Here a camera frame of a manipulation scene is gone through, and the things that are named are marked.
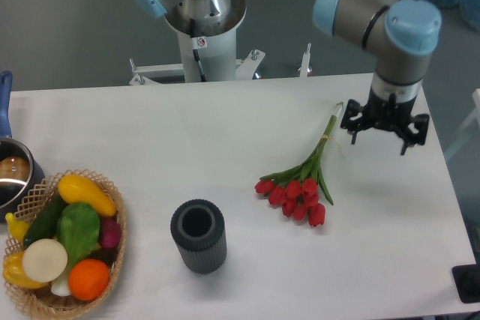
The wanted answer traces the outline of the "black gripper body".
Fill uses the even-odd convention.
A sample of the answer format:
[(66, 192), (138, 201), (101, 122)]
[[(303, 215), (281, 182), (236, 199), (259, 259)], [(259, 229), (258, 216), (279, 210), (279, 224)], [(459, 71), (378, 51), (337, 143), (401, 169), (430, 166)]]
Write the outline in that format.
[(416, 98), (398, 103), (394, 94), (383, 100), (370, 90), (367, 104), (363, 107), (361, 130), (375, 128), (388, 132), (408, 133), (411, 124), (411, 111)]

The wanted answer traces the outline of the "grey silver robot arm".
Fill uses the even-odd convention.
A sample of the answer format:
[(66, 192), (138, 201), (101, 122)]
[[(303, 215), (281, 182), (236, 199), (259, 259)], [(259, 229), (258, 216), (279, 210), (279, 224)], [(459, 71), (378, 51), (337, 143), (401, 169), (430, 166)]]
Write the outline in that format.
[[(241, 78), (236, 30), (245, 0), (134, 0), (176, 32), (187, 82)], [(314, 25), (376, 56), (367, 103), (350, 100), (340, 123), (348, 133), (395, 133), (405, 148), (425, 143), (429, 116), (413, 105), (439, 38), (442, 17), (423, 0), (316, 0)]]

